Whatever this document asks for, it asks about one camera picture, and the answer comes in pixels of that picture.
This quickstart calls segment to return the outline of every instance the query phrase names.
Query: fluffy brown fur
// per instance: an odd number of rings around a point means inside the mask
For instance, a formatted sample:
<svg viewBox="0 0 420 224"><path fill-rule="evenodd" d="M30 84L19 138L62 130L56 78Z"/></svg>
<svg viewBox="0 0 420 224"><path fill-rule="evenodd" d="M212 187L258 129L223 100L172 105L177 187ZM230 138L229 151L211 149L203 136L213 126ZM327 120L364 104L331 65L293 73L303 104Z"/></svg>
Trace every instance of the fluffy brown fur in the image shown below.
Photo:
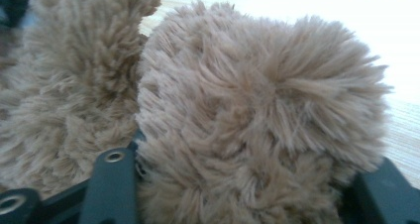
<svg viewBox="0 0 420 224"><path fill-rule="evenodd" d="M32 0L15 66L1 70L0 185L49 196L89 177L136 123L138 25L160 0Z"/></svg>
<svg viewBox="0 0 420 224"><path fill-rule="evenodd" d="M340 23L198 3L145 45L137 122L146 223L337 223L380 162L384 66Z"/></svg>

